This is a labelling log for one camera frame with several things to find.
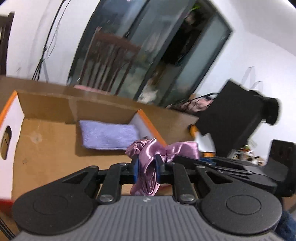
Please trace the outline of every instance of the cardboard box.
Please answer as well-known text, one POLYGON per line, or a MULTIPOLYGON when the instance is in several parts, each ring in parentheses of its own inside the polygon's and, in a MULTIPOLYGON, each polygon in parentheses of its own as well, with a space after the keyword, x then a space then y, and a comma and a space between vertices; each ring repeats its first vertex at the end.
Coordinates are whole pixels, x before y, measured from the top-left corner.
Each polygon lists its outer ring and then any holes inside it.
MULTIPOLYGON (((99 151, 82 147, 79 120, 135 125, 141 137, 166 142, 141 109, 100 100, 14 91, 0 114, 0 198, 21 194, 97 165, 108 169, 130 162, 124 151, 99 151)), ((123 188, 129 194, 130 185, 123 188)))

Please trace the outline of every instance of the clutter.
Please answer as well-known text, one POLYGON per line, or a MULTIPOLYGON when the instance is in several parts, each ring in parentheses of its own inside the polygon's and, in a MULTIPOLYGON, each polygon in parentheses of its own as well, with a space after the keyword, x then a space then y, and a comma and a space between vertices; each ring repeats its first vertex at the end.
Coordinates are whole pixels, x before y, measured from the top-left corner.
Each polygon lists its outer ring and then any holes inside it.
POLYGON ((202 112, 213 102, 213 99, 210 97, 212 95, 216 95, 216 93, 210 93, 194 99, 182 100, 175 104, 168 105, 166 108, 200 117, 202 112))
POLYGON ((207 133, 203 136, 198 131, 195 134, 194 141, 198 144, 198 149, 200 152, 216 152, 215 145, 210 133, 207 133))
POLYGON ((269 157, 264 166, 242 159, 218 156, 202 158, 201 152, 198 160, 178 155, 174 162, 193 170, 196 165, 205 165, 242 182, 265 189, 276 197, 291 197, 296 193, 295 153, 295 143, 272 140, 269 157))
POLYGON ((80 120, 82 143, 85 148, 96 150, 126 150, 140 138, 131 124, 111 124, 94 120, 80 120))
POLYGON ((249 145, 245 145, 242 148, 240 148, 238 151, 234 153, 233 159, 238 159, 241 161, 249 161, 252 164, 263 166, 264 160, 254 155, 254 151, 250 148, 249 145))
POLYGON ((159 188, 155 172, 156 154, 160 154, 163 162, 171 162, 176 155, 199 157, 196 142, 176 142, 164 147, 156 139, 135 141, 126 154, 130 158, 139 154, 139 177, 131 189, 131 195, 136 196, 154 196, 159 188))

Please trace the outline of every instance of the chair backrest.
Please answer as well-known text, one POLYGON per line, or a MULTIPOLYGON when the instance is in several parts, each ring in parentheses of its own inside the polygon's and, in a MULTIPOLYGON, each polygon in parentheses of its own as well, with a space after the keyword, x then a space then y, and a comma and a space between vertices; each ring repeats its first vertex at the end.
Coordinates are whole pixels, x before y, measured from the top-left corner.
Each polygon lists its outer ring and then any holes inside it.
POLYGON ((14 15, 11 12, 8 16, 0 16, 0 75, 6 75, 8 40, 14 15))
POLYGON ((120 77, 115 91, 115 95, 118 95, 141 47, 125 38, 103 33, 100 29, 96 29, 91 40, 79 84, 110 92, 117 77, 120 77))

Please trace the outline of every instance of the black cable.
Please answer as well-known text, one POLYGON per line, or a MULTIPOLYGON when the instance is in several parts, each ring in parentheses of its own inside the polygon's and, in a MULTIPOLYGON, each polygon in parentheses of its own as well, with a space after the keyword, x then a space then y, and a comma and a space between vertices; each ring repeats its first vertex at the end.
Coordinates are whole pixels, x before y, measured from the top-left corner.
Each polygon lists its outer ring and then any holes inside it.
POLYGON ((2 218, 0 218, 0 230, 4 233, 4 235, 5 235, 9 240, 12 240, 13 238, 15 238, 15 235, 14 235, 13 232, 7 227, 7 225, 6 225, 5 222, 2 220, 2 218))
POLYGON ((70 2, 71 2, 71 0, 69 0, 69 2, 67 3, 67 5, 66 5, 66 7, 65 7, 65 9, 64 9, 64 11, 63 11, 63 13, 62 13, 62 15, 61 15, 61 17, 60 17, 58 23, 57 23, 56 30, 55 30, 54 35, 53 35, 53 37, 52 37, 52 41, 50 42, 50 45, 49 45, 48 48, 47 48, 47 55, 48 55, 48 52, 49 52, 50 46, 52 45, 53 40, 56 39, 56 41, 55 41, 55 43, 54 43, 54 46, 53 46, 53 48, 52 48, 50 54, 47 56, 47 58, 50 57, 50 55, 52 54, 52 52, 53 52, 53 50, 54 50, 54 48, 55 48, 55 45, 57 44, 57 34, 58 34, 58 32, 59 32, 59 26, 60 26, 60 23, 61 23, 62 17, 63 17, 63 15, 64 15, 64 13, 65 13, 65 11, 66 11, 66 9, 67 9, 67 7, 68 7, 68 5, 69 5, 70 2))
POLYGON ((60 4, 60 6, 59 6, 59 8, 58 8, 58 10, 57 10, 57 12, 56 12, 56 15, 54 16, 54 19, 53 19, 53 21, 52 21, 52 24, 51 24, 51 26, 50 26, 50 29, 49 29, 49 32, 48 32, 48 35, 47 35, 47 38, 46 38, 46 41, 45 41, 45 44, 44 44, 44 47, 43 47, 43 51, 42 51, 42 56, 41 56, 41 58, 40 58, 40 60, 39 60, 39 62, 38 62, 38 65, 37 65, 37 67, 36 67, 36 69, 35 69, 35 72, 34 72, 34 74, 33 74, 33 77, 32 77, 32 80, 39 80, 39 78, 40 78, 40 71, 41 71, 41 66, 42 66, 42 63, 43 63, 43 61, 44 61, 44 54, 45 54, 45 52, 46 52, 46 45, 47 45, 47 43, 48 43, 48 40, 49 40, 49 36, 50 36, 50 33, 51 33, 51 31, 52 31, 52 28, 53 28, 53 26, 54 26, 54 23, 55 23, 55 21, 56 21, 56 19, 57 19, 57 16, 58 16, 58 14, 59 14, 59 12, 60 12, 60 10, 61 10, 61 8, 62 8, 62 6, 63 6, 63 4, 64 4, 64 2, 65 2, 66 0, 62 0, 62 2, 61 2, 61 4, 60 4))
POLYGON ((173 105, 175 105, 175 104, 185 104, 185 103, 187 103, 187 102, 190 102, 190 101, 192 101, 192 100, 196 100, 196 99, 200 99, 200 98, 203 98, 203 97, 209 97, 209 96, 211 96, 211 95, 218 95, 219 93, 209 93, 209 94, 207 94, 207 95, 202 95, 202 96, 200 96, 200 97, 197 97, 197 98, 194 98, 194 99, 190 99, 190 100, 181 100, 181 101, 178 101, 178 102, 176 102, 176 103, 174 103, 173 105))

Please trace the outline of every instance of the ribbed gray surface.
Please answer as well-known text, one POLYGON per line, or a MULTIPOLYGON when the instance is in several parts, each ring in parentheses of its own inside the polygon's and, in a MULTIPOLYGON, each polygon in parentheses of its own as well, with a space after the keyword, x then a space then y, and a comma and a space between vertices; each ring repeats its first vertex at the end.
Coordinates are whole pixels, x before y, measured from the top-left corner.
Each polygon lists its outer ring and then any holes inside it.
POLYGON ((176 203, 171 196, 122 196, 101 205, 87 223, 57 236, 21 232, 14 241, 234 241, 282 240, 270 232, 254 237, 232 236, 208 225, 193 206, 176 203))

